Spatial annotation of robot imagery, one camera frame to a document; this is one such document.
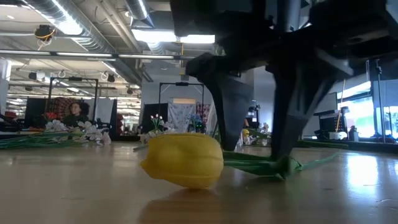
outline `ceiling light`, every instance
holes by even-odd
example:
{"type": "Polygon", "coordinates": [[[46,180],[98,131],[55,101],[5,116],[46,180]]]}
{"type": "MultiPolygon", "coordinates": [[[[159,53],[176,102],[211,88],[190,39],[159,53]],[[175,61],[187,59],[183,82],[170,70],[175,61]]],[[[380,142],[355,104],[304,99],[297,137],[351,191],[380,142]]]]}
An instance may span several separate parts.
{"type": "MultiPolygon", "coordinates": [[[[132,29],[135,38],[147,43],[176,42],[177,37],[172,30],[137,30],[132,29]]],[[[188,35],[181,37],[180,42],[188,44],[212,44],[215,42],[215,35],[188,35]]]]}
{"type": "Polygon", "coordinates": [[[57,52],[59,56],[81,56],[81,57],[112,57],[111,54],[91,54],[91,53],[73,53],[73,52],[57,52]]]}
{"type": "Polygon", "coordinates": [[[188,35],[186,37],[181,37],[180,42],[188,44],[213,44],[215,38],[215,35],[188,35]]]}
{"type": "Polygon", "coordinates": [[[116,69],[110,65],[108,65],[108,63],[102,62],[105,66],[107,66],[108,69],[110,69],[112,72],[116,72],[116,69]]]}
{"type": "Polygon", "coordinates": [[[50,55],[50,52],[29,51],[29,50],[0,50],[0,54],[50,55]]]}
{"type": "Polygon", "coordinates": [[[0,4],[0,7],[18,7],[17,5],[0,4]]]}
{"type": "Polygon", "coordinates": [[[19,105],[19,103],[13,102],[13,101],[8,101],[8,103],[10,103],[10,104],[12,104],[12,105],[19,105]]]}
{"type": "Polygon", "coordinates": [[[148,43],[175,42],[177,37],[172,30],[137,30],[132,29],[135,38],[148,43]]]}
{"type": "Polygon", "coordinates": [[[66,83],[64,83],[64,82],[60,82],[60,84],[61,84],[61,85],[64,85],[64,86],[69,86],[69,84],[66,84],[66,83]]]}
{"type": "Polygon", "coordinates": [[[120,58],[144,58],[144,59],[163,59],[173,60],[174,56],[171,55],[119,55],[120,58]]]}
{"type": "Polygon", "coordinates": [[[70,91],[74,91],[75,93],[78,93],[78,92],[79,92],[79,90],[78,90],[78,89],[76,89],[76,88],[68,88],[68,90],[70,90],[70,91]]]}

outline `person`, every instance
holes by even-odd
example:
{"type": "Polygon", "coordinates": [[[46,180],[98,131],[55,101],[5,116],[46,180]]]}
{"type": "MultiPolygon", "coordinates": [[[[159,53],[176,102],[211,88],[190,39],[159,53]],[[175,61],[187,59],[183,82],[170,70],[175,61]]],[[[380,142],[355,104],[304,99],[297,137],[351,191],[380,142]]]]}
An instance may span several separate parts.
{"type": "Polygon", "coordinates": [[[69,106],[70,115],[63,119],[66,127],[79,127],[78,123],[88,121],[88,110],[90,106],[87,103],[75,102],[69,106]]]}

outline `lamp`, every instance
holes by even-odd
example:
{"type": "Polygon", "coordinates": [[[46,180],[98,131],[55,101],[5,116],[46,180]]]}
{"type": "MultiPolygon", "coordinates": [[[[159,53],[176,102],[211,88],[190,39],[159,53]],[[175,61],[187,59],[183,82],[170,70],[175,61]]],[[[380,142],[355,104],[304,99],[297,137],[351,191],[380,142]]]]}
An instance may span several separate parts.
{"type": "Polygon", "coordinates": [[[37,79],[37,73],[35,73],[35,72],[29,72],[28,77],[29,77],[29,79],[31,79],[31,80],[36,80],[36,79],[37,79]]]}
{"type": "Polygon", "coordinates": [[[127,88],[127,94],[131,95],[133,93],[134,93],[134,90],[131,87],[127,88]]]}
{"type": "Polygon", "coordinates": [[[108,82],[114,82],[115,81],[115,78],[114,78],[114,74],[113,75],[111,75],[111,74],[108,74],[108,82]]]}

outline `tapestry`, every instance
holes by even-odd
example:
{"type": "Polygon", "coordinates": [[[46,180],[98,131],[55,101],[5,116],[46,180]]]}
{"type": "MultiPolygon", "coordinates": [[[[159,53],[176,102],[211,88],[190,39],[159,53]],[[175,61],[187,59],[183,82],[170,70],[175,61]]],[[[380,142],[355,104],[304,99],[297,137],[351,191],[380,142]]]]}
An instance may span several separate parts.
{"type": "MultiPolygon", "coordinates": [[[[203,118],[202,118],[204,124],[207,124],[209,113],[210,113],[210,105],[204,104],[203,105],[203,118]]],[[[199,103],[199,102],[197,102],[197,114],[199,116],[201,116],[201,114],[202,114],[201,103],[199,103]]]]}
{"type": "Polygon", "coordinates": [[[178,133],[186,133],[191,114],[195,114],[195,105],[169,103],[167,120],[178,133]]]}

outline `black stand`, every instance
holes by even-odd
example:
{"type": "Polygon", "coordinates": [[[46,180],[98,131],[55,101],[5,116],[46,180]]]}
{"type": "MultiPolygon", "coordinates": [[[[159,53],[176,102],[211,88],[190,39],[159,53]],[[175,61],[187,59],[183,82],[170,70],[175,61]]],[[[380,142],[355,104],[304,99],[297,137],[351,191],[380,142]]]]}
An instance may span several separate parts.
{"type": "Polygon", "coordinates": [[[74,81],[74,82],[81,82],[83,80],[87,80],[87,81],[93,80],[93,81],[95,81],[94,108],[93,108],[93,121],[95,122],[95,109],[97,107],[97,98],[98,98],[98,79],[97,78],[80,78],[80,77],[69,77],[69,78],[51,77],[50,78],[49,100],[48,100],[48,103],[46,104],[46,111],[49,111],[49,109],[50,109],[49,108],[49,103],[51,101],[51,93],[52,93],[52,88],[53,88],[52,82],[55,79],[57,79],[57,80],[69,80],[69,81],[74,81]]]}

